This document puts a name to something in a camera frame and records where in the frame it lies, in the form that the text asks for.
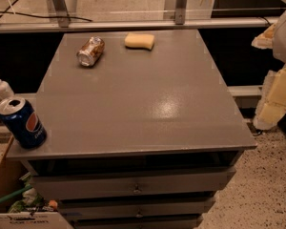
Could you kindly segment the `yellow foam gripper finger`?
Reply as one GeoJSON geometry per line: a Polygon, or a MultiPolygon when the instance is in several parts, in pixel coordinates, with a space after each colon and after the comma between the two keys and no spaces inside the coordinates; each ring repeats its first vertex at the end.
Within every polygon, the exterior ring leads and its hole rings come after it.
{"type": "Polygon", "coordinates": [[[269,130],[285,115],[286,64],[278,72],[268,71],[265,76],[253,124],[259,130],[269,130]]]}
{"type": "Polygon", "coordinates": [[[273,47],[273,37],[276,24],[272,24],[263,33],[255,37],[252,46],[258,49],[271,49],[273,47]]]}

